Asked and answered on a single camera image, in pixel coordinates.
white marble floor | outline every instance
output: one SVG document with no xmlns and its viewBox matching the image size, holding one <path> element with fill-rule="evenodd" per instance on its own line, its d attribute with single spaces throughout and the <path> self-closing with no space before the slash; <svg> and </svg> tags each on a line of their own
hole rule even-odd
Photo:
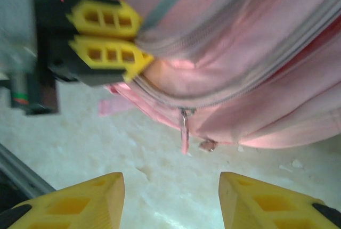
<svg viewBox="0 0 341 229">
<path fill-rule="evenodd" d="M 223 228 L 221 171 L 303 192 L 341 209 L 341 137 L 286 150 L 222 146 L 180 149 L 179 132 L 137 109 L 97 116 L 105 90 L 60 85 L 61 114 L 25 117 L 1 91 L 0 142 L 56 189 L 113 171 L 124 173 L 121 228 Z"/>
</svg>

